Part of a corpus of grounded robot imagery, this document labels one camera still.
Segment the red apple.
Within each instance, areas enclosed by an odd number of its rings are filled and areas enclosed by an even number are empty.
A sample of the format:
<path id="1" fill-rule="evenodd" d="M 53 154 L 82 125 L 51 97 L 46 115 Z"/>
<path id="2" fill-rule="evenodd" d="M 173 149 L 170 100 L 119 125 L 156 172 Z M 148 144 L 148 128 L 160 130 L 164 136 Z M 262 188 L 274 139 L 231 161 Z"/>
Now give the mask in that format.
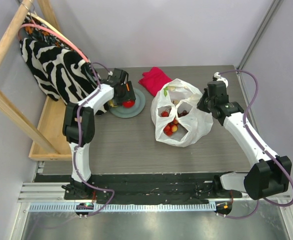
<path id="1" fill-rule="evenodd" d="M 135 105 L 134 100 L 128 100 L 122 103 L 122 106 L 126 109 L 132 108 Z"/>

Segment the dark purple grape bunch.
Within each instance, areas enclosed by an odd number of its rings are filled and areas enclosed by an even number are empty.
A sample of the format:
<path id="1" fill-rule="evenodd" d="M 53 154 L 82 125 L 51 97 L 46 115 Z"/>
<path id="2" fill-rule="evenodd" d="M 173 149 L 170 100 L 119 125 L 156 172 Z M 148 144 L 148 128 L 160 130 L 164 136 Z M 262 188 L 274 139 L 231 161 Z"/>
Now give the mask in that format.
<path id="1" fill-rule="evenodd" d="M 183 110 L 182 112 L 178 113 L 178 117 L 181 118 L 181 117 L 184 117 L 184 116 L 186 116 L 186 115 L 188 115 L 188 114 L 189 114 L 188 111 Z"/>

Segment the white lemon print plastic bag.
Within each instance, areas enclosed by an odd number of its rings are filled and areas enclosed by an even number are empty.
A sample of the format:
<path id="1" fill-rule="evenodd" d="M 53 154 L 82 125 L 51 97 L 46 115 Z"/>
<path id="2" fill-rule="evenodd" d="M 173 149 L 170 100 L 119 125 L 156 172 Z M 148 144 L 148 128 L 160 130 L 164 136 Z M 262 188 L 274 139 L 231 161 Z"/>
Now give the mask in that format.
<path id="1" fill-rule="evenodd" d="M 175 147 L 188 147 L 207 135 L 213 117 L 197 109 L 203 96 L 192 84 L 174 79 L 165 84 L 151 103 L 151 119 L 155 126 L 155 140 Z"/>

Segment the red yellow strawberry bunch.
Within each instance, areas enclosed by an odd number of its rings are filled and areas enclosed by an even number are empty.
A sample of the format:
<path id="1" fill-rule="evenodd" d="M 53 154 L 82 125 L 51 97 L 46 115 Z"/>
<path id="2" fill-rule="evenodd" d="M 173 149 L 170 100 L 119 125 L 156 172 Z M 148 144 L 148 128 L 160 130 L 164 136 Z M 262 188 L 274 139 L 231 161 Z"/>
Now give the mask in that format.
<path id="1" fill-rule="evenodd" d="M 160 116 L 163 118 L 169 117 L 169 110 L 164 110 Z M 179 122 L 174 118 L 173 121 L 166 124 L 166 126 L 163 129 L 163 132 L 168 136 L 171 137 L 174 133 L 178 131 L 178 124 Z"/>

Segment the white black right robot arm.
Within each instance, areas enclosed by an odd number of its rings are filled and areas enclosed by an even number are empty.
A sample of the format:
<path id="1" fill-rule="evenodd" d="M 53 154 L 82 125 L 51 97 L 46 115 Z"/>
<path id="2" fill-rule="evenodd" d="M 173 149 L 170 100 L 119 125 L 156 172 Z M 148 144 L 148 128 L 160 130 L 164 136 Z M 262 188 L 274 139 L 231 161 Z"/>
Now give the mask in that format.
<path id="1" fill-rule="evenodd" d="M 244 116 L 242 107 L 237 102 L 229 101 L 224 82 L 209 82 L 197 107 L 211 114 L 231 133 L 250 164 L 248 173 L 229 172 L 221 175 L 212 185 L 215 196 L 222 198 L 230 191 L 238 191 L 247 193 L 253 200 L 259 200 L 285 193 L 289 189 L 291 160 L 287 156 L 279 156 L 268 147 Z"/>

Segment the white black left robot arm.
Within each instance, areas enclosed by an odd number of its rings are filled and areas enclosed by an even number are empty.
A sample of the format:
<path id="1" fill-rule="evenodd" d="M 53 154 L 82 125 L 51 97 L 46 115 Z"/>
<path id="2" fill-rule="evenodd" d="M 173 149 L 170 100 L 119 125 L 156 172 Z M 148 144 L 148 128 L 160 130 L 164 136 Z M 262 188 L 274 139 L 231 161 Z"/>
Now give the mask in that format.
<path id="1" fill-rule="evenodd" d="M 89 163 L 90 143 L 95 135 L 95 115 L 100 108 L 111 102 L 112 107 L 132 108 L 136 102 L 129 74 L 115 68 L 98 87 L 77 103 L 68 103 L 65 108 L 62 133 L 69 143 L 72 156 L 72 175 L 65 189 L 74 190 L 83 200 L 93 193 Z"/>

